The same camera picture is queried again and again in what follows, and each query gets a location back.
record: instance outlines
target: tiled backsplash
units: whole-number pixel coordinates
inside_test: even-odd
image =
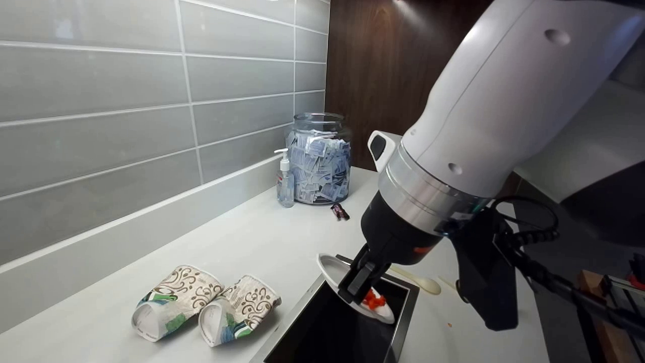
[[[0,7],[0,264],[256,164],[322,110],[327,0]]]

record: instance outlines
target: countertop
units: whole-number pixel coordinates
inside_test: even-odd
[[[321,279],[316,256],[354,256],[364,245],[358,219],[375,189],[373,172],[353,170],[350,197],[342,203],[350,221],[337,221],[324,205],[279,207],[273,189],[268,189],[1,332],[1,359],[261,361],[266,340],[293,318],[297,300]],[[137,300],[177,264],[203,268],[223,285],[254,275],[281,297],[281,304],[247,340],[209,350],[195,329],[184,329],[163,342],[147,342],[133,332],[128,317]],[[441,295],[418,293],[401,361],[548,361],[533,295],[522,277],[520,327],[492,332],[451,289],[457,264],[450,243],[438,243],[421,264],[407,270],[435,277]]]

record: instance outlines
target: white countertop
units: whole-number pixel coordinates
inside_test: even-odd
[[[1,361],[260,361],[260,346],[296,314],[296,303],[321,277],[316,256],[354,256],[364,245],[360,214],[376,189],[375,173],[353,170],[350,189],[342,203],[350,221],[337,221],[324,205],[279,207],[273,189],[268,189],[1,332]],[[133,332],[128,317],[137,300],[177,264],[203,268],[223,285],[254,275],[281,297],[281,304],[263,332],[247,340],[209,350],[195,329],[186,329],[163,342],[147,342]],[[451,245],[438,243],[408,270],[454,282]],[[441,289],[436,297],[418,293],[401,361],[548,361],[524,279],[518,279],[520,327],[506,332],[487,331],[450,285]]]

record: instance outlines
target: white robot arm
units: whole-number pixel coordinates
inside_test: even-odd
[[[390,262],[415,264],[492,199],[611,75],[645,13],[596,0],[495,0],[467,33],[402,137],[375,132],[378,194],[364,248],[341,282],[360,300]]]

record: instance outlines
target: glass jar with blue items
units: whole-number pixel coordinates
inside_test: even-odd
[[[285,147],[296,201],[338,203],[348,195],[350,133],[341,116],[296,116]]]

